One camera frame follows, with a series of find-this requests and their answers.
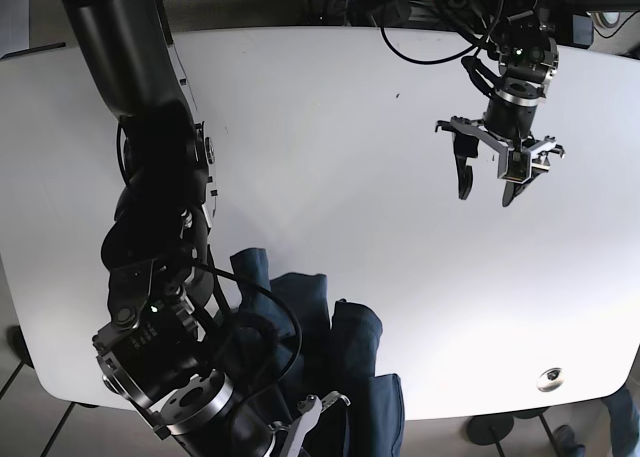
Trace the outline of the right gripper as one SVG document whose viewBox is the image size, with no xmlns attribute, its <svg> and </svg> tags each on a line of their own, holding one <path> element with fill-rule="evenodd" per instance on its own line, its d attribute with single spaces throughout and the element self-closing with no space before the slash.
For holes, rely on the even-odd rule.
<svg viewBox="0 0 640 457">
<path fill-rule="evenodd" d="M 267 421 L 198 338 L 204 314 L 184 298 L 126 305 L 92 339 L 107 388 L 160 439 L 173 438 L 191 456 L 301 456 L 322 414 L 350 406 L 338 391 L 311 394 L 292 422 Z"/>
</svg>

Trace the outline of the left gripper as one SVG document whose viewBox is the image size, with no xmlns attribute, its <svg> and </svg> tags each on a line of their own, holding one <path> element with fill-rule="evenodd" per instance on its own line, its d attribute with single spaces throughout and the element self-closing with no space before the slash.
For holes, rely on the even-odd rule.
<svg viewBox="0 0 640 457">
<path fill-rule="evenodd" d="M 539 141 L 531 133 L 531 127 L 538 104 L 543 100 L 542 87 L 532 84 L 500 84 L 492 90 L 488 107 L 481 119 L 452 117 L 449 121 L 440 120 L 436 123 L 436 130 L 452 134 L 460 200 L 468 198 L 473 186 L 473 169 L 467 164 L 467 160 L 478 157 L 480 138 L 456 130 L 454 123 L 471 126 L 489 135 L 493 141 L 516 149 L 535 147 Z M 502 206 L 508 207 L 541 174 L 542 171 L 537 169 L 508 171 L 503 176 L 506 184 Z"/>
</svg>

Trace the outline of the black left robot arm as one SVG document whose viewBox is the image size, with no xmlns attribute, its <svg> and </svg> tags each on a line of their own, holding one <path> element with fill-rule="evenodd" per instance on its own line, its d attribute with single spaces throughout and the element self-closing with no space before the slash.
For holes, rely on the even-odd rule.
<svg viewBox="0 0 640 457">
<path fill-rule="evenodd" d="M 508 207 L 549 171 L 550 156 L 565 155 L 555 137 L 537 139 L 531 131 L 557 73 L 559 51 L 539 19 L 538 0 L 467 1 L 482 30 L 472 32 L 450 15 L 443 18 L 468 42 L 454 57 L 488 105 L 479 119 L 453 116 L 435 128 L 452 136 L 459 199 L 468 198 L 474 182 L 469 162 L 486 145 L 497 156 L 497 177 L 505 183 L 502 204 Z"/>
</svg>

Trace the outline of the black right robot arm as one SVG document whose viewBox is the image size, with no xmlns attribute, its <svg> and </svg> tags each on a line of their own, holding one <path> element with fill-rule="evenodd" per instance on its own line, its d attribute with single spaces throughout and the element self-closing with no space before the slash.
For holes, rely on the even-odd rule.
<svg viewBox="0 0 640 457">
<path fill-rule="evenodd" d="M 107 388 L 160 438 L 192 456 L 303 456 L 321 416 L 347 397 L 310 394 L 290 422 L 264 395 L 288 374 L 280 346 L 302 349 L 297 316 L 276 307 L 289 339 L 229 306 L 208 238 L 215 156 L 195 115 L 162 0 L 62 0 L 79 48 L 116 117 L 124 182 L 101 259 L 109 322 L 92 339 Z"/>
</svg>

